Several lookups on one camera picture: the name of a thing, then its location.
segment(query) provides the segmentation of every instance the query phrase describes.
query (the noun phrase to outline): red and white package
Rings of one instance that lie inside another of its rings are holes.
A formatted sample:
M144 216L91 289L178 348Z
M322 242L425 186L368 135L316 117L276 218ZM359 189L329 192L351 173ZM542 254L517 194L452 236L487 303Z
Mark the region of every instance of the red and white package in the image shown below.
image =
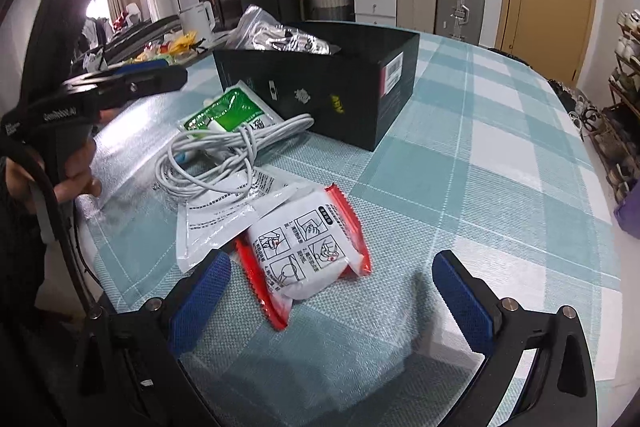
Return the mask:
M337 185L289 201L236 241L244 271L278 331L294 300L308 299L348 272L371 273L362 227Z

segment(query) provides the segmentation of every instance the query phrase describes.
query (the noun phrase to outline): purple object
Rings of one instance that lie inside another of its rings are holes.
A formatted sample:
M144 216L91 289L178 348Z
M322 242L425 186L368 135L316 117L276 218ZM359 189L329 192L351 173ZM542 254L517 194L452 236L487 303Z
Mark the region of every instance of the purple object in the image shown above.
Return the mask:
M613 213L622 230L640 239L640 183L636 184Z

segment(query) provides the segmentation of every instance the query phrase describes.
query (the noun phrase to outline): window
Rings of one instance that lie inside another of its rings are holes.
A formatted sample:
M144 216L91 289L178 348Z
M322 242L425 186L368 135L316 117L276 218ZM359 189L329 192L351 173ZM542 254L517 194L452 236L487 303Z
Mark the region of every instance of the window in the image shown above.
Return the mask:
M86 9L86 16L96 19L98 17L105 17L109 23L112 22L109 14L109 3L107 3L107 0L92 0Z

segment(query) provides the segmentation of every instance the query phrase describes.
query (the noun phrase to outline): white drawer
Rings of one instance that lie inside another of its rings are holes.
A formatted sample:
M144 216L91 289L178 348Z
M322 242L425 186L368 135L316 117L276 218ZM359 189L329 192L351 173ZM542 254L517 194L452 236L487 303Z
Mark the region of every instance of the white drawer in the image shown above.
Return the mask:
M375 15L356 15L356 22L364 22L380 26L396 26L395 17L376 17Z
M396 0L355 0L355 12L361 15L396 16Z

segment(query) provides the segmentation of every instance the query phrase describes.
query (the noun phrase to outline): blue textured pad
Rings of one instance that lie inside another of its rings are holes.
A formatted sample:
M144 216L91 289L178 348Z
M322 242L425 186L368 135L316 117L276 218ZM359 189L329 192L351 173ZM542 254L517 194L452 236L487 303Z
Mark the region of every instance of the blue textured pad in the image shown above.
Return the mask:
M431 273L471 350L490 356L494 352L494 323L471 288L441 253L434 257Z
M169 349L179 357L192 351L231 279L229 256L220 252L171 319Z

